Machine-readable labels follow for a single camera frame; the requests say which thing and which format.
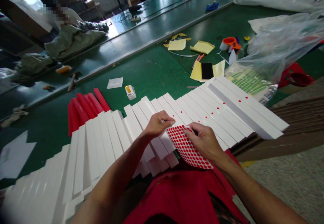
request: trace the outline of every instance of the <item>red plastic tube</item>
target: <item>red plastic tube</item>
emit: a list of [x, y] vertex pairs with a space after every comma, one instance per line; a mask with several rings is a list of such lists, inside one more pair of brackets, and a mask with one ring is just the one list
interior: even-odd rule
[[101, 92], [99, 91], [98, 88], [94, 89], [94, 93], [96, 94], [101, 106], [103, 107], [104, 111], [109, 111], [110, 107], [108, 106], [108, 103], [106, 102], [106, 100], [104, 99], [104, 97], [102, 96]]
[[72, 98], [72, 102], [80, 116], [80, 125], [84, 125], [89, 120], [88, 115], [85, 113], [85, 111], [83, 110], [81, 104], [79, 103], [76, 97]]
[[92, 112], [94, 113], [94, 115], [98, 116], [97, 109], [94, 106], [94, 104], [92, 103], [92, 101], [90, 100], [88, 94], [84, 94], [83, 96], [84, 96], [85, 100], [87, 101], [88, 105], [90, 106], [90, 108], [91, 108]]
[[75, 132], [80, 127], [80, 117], [72, 100], [70, 102], [70, 110], [71, 110], [71, 119], [72, 119], [72, 132]]
[[87, 101], [85, 100], [83, 95], [81, 93], [78, 93], [77, 97], [78, 97], [79, 103], [81, 104], [83, 110], [86, 112], [88, 117], [95, 118], [96, 116], [95, 116], [94, 112], [92, 112], [92, 109], [90, 108], [89, 104], [87, 103]]
[[67, 105], [67, 119], [68, 119], [68, 125], [69, 125], [69, 137], [71, 137], [72, 136], [72, 111], [71, 111], [71, 103], [69, 103], [68, 105]]
[[102, 106], [100, 105], [96, 97], [91, 92], [88, 93], [88, 96], [92, 101], [92, 103], [94, 104], [94, 106], [96, 107], [98, 114], [101, 113], [104, 109], [102, 108]]

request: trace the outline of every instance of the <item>person's right hand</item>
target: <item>person's right hand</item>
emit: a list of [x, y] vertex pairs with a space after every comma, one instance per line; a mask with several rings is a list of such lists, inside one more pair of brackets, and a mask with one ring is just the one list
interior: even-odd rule
[[215, 165], [225, 157], [226, 153], [220, 147], [212, 128], [195, 122], [189, 126], [198, 132], [198, 136], [188, 130], [183, 131], [203, 157]]

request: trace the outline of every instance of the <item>red sticker sheet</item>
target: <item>red sticker sheet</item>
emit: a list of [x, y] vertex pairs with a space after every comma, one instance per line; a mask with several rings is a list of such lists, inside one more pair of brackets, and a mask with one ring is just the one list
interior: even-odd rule
[[192, 142], [183, 132], [183, 129], [187, 129], [193, 132], [189, 126], [184, 125], [170, 127], [166, 129], [168, 136], [172, 140], [173, 144], [177, 148], [183, 160], [185, 160], [186, 163], [193, 167], [203, 169], [214, 168], [208, 159], [200, 155], [198, 150], [194, 147]]

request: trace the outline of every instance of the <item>green table surface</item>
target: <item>green table surface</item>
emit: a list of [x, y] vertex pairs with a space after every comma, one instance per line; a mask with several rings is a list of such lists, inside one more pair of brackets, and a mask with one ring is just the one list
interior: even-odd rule
[[[244, 47], [246, 44], [243, 37], [254, 36], [248, 20], [282, 14], [291, 15], [293, 13], [260, 6], [233, 4], [182, 31], [192, 40], [187, 42], [185, 50], [179, 51], [179, 54], [195, 54], [195, 52], [189, 50], [189, 46], [193, 46], [197, 40], [207, 41], [214, 44], [216, 48], [209, 55], [206, 55], [202, 62], [217, 64], [222, 60], [217, 53], [223, 38], [238, 36]], [[97, 53], [100, 52], [95, 49], [93, 63], [100, 63], [100, 61], [97, 61], [98, 59], [108, 59], [97, 56]], [[306, 73], [314, 79], [318, 79], [324, 75], [324, 64], [320, 60], [322, 57], [323, 52], [316, 50], [303, 56], [298, 60], [298, 63]], [[67, 108], [68, 103], [77, 93], [86, 94], [93, 92], [94, 88], [99, 88], [111, 109], [120, 110], [125, 117], [124, 107], [128, 104], [135, 104], [144, 96], [152, 100], [168, 92], [174, 99], [177, 99], [190, 91], [187, 86], [200, 85], [199, 82], [189, 78], [194, 61], [195, 57], [186, 58], [169, 53], [162, 44], [153, 45], [78, 84], [77, 88], [71, 93], [62, 92], [55, 98], [31, 108], [27, 116], [22, 116], [10, 128], [2, 129], [0, 148], [28, 130], [27, 142], [37, 142], [37, 144], [19, 177], [36, 171], [45, 165], [47, 159], [60, 152], [63, 145], [70, 143]], [[124, 78], [123, 87], [106, 90], [108, 80], [118, 77]], [[129, 84], [134, 87], [137, 95], [137, 98], [132, 101], [128, 99], [124, 89]], [[288, 95], [277, 92], [269, 105], [282, 100], [286, 96]], [[15, 179], [1, 180], [0, 189], [14, 184], [15, 181]]]

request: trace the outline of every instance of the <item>smartphone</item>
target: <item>smartphone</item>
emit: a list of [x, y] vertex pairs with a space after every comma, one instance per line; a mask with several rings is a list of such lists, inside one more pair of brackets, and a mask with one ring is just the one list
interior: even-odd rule
[[214, 76], [213, 65], [211, 63], [201, 64], [201, 78], [203, 80], [209, 80]]

